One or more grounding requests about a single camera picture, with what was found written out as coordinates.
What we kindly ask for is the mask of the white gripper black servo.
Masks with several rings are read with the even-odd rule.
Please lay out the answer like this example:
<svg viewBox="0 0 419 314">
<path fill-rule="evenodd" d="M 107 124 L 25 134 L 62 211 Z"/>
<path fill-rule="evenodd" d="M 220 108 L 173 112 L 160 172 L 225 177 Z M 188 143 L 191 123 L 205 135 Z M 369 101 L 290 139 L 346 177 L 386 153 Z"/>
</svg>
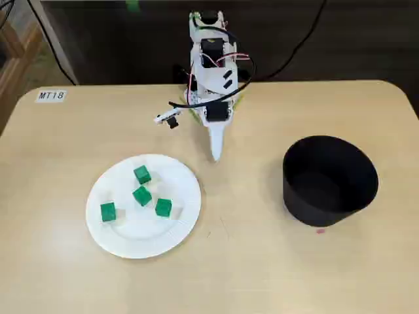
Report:
<svg viewBox="0 0 419 314">
<path fill-rule="evenodd" d="M 210 147 L 215 162 L 220 160 L 226 125 L 233 118 L 234 109 L 229 101 L 218 101 L 202 109 L 202 124 L 209 126 Z"/>
</svg>

